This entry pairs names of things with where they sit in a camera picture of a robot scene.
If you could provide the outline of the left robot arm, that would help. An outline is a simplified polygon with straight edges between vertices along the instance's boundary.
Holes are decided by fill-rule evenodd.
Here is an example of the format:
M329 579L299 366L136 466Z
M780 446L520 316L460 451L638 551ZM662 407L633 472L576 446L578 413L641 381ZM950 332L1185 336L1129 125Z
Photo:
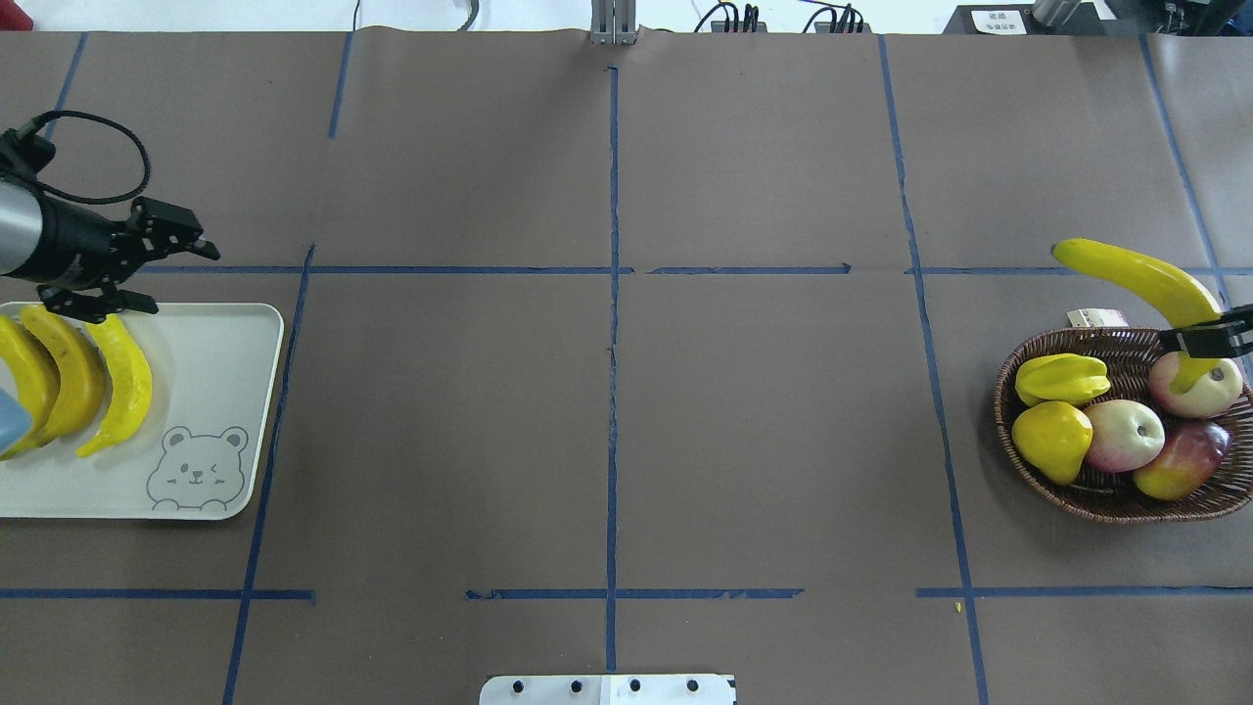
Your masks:
M124 284L144 264L183 253L222 258L184 207L138 197L127 219L110 220L28 184L3 182L3 275L35 284L38 301L54 316L88 324L125 311L157 316L152 296Z

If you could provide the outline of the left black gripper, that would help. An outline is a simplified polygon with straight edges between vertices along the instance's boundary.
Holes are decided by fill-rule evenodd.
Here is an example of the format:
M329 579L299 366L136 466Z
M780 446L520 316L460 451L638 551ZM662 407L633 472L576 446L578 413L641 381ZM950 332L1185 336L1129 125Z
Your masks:
M54 316L85 324L103 324L125 311L160 312L152 296L122 289L143 260L183 253L222 259L195 214L157 198L135 198L128 223L63 202L40 202L40 209L43 229L34 250L38 298Z

